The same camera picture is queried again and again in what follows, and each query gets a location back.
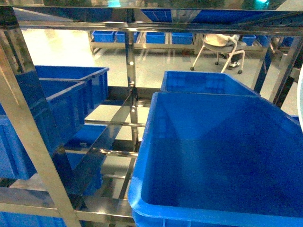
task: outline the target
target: blue plastic crate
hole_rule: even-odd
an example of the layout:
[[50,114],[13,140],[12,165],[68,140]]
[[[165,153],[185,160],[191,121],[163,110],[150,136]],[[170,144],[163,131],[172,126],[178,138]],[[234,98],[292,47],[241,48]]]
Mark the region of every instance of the blue plastic crate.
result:
[[105,128],[106,125],[85,124],[84,127],[64,145],[64,147],[69,150],[90,148]]
[[128,200],[139,227],[303,226],[303,133],[258,96],[155,93]]
[[284,37],[281,46],[291,46],[293,44],[293,41],[294,41],[294,37],[291,36]]
[[[54,80],[41,80],[40,83],[62,140],[48,134],[52,124],[45,121],[47,112],[38,112],[34,118],[50,154],[53,154],[61,142],[66,143],[84,125],[83,92],[86,84]],[[1,105],[0,159],[0,177],[26,180],[36,172]]]
[[242,42],[245,42],[247,46],[252,46],[256,38],[255,35],[245,35],[242,38]]
[[[134,42],[137,42],[140,32],[134,32]],[[125,43],[125,32],[116,32],[116,38],[118,43]]]
[[259,94],[225,73],[166,71],[161,91],[226,95]]
[[[85,156],[84,154],[77,154],[77,153],[66,153],[67,158],[70,162],[71,168],[75,169],[79,162]],[[91,179],[88,187],[86,188],[83,195],[94,195],[95,192],[101,188],[102,186],[102,175],[101,175],[101,167],[97,169],[96,175]]]
[[107,71],[103,67],[36,66],[39,78],[53,78],[60,81],[84,81],[85,116],[96,109],[108,96]]
[[193,43],[193,34],[192,33],[176,33],[173,32],[172,35],[172,44],[187,44],[190,45]]
[[0,212],[1,227],[66,227],[62,218]]
[[93,36],[97,43],[113,43],[115,40],[115,32],[112,31],[94,31]]
[[146,43],[148,44],[164,44],[165,33],[164,32],[147,32]]

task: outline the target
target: stainless steel rack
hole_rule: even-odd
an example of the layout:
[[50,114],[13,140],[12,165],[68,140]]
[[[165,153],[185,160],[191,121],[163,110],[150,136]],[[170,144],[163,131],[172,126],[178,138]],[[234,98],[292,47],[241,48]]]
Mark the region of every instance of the stainless steel rack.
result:
[[[148,106],[153,92],[157,89],[136,87],[134,35],[133,32],[192,32],[192,33],[224,33],[224,34],[254,34],[254,35],[295,35],[287,59],[278,76],[270,100],[281,106],[283,90],[294,62],[303,46],[303,12],[292,11],[292,0],[271,0],[268,4],[252,4],[251,0],[213,0],[213,1],[182,1],[182,0],[123,0],[90,1],[90,0],[58,0],[33,1],[5,0],[0,1],[0,102],[12,122],[22,144],[29,154],[47,192],[10,188],[10,180],[0,187],[0,211],[24,214],[61,217],[67,227],[80,227],[79,220],[103,222],[111,224],[134,225],[131,207],[125,200],[125,192],[140,146],[138,140],[137,107]],[[142,9],[166,9],[171,12],[170,22],[151,22],[142,13]],[[259,12],[261,16],[244,16],[226,22],[224,19],[196,20],[197,15],[219,13],[223,18],[230,18],[230,13],[247,15]],[[68,185],[73,184],[84,190],[90,177],[84,183],[76,177],[68,175],[66,169],[56,168],[43,141],[39,128],[29,108],[32,105],[30,91],[35,93],[36,101],[45,104],[41,86],[33,87],[33,81],[38,80],[33,62],[28,52],[20,26],[47,29],[75,29],[75,30],[110,30],[125,31],[125,50],[127,65],[128,87],[110,87],[109,98],[105,104],[122,104],[119,111],[110,122],[106,122],[106,133],[117,134],[122,126],[132,128],[132,142],[115,141],[114,150],[110,150],[106,133],[103,133],[95,144],[86,150],[86,160],[81,163],[82,170],[97,168],[98,158],[119,156],[131,158],[126,174],[123,176],[107,176],[122,179],[122,190],[118,199],[109,197],[82,197],[70,194]],[[263,58],[255,75],[252,88],[261,91],[267,70],[271,63],[272,49],[267,44],[262,50]],[[20,78],[28,76],[27,84],[22,84]],[[49,109],[49,121],[53,117]],[[125,123],[130,113],[131,123]],[[58,134],[56,127],[49,133]],[[60,146],[56,153],[63,158],[66,151]]]

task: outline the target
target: floor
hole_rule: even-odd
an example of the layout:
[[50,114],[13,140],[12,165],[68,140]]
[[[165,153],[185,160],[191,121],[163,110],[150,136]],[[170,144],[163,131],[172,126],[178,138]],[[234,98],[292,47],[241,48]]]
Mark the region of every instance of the floor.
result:
[[[101,50],[92,55],[89,49],[88,34],[84,31],[69,30],[23,30],[24,38],[35,65],[65,65],[65,66],[102,66],[109,67],[108,84],[110,86],[127,86],[125,51],[124,50]],[[250,87],[259,63],[256,54],[247,53],[245,66],[241,75],[238,70],[227,70],[240,82]],[[177,51],[136,51],[136,80],[138,87],[160,88],[164,71],[166,70],[189,70],[195,55],[188,55]],[[219,72],[223,67],[223,60],[219,66],[214,64],[214,54],[204,54],[196,64],[196,71]],[[269,98],[276,78],[279,74],[277,67],[279,59],[272,64],[261,95]],[[296,105],[297,84],[294,83],[282,110],[288,114],[297,114]],[[110,121],[118,106],[101,105],[88,116],[88,119]],[[138,108],[139,123],[146,123],[149,108]],[[143,128],[139,128],[139,137],[142,139]],[[117,139],[131,140],[131,129],[123,127]],[[106,160],[106,168],[102,168],[103,174],[122,175],[126,171],[129,160],[111,159]],[[103,227],[103,224],[95,224],[95,227]]]

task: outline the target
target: person's leg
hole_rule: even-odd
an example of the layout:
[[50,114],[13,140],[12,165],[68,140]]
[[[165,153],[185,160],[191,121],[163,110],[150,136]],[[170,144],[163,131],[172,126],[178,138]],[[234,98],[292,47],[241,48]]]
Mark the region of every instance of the person's leg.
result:
[[240,65],[240,62],[238,62],[242,58],[242,54],[235,54],[232,56],[232,60],[229,63],[229,68],[236,68]]
[[240,59],[242,59],[242,54],[241,54],[241,53],[235,54],[235,55],[232,57],[232,62],[239,61]]

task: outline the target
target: chair seat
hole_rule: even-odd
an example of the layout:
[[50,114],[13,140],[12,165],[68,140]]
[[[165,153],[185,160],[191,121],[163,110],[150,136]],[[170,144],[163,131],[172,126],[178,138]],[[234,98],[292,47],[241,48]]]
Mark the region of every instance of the chair seat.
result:
[[[220,53],[230,53],[233,50],[233,46],[229,45],[229,46],[213,46],[213,45],[209,45],[207,43],[204,42],[204,45],[207,49],[214,51],[214,52],[220,52]],[[237,45],[237,51],[242,50],[244,47],[246,46],[246,43],[244,42],[238,42]]]

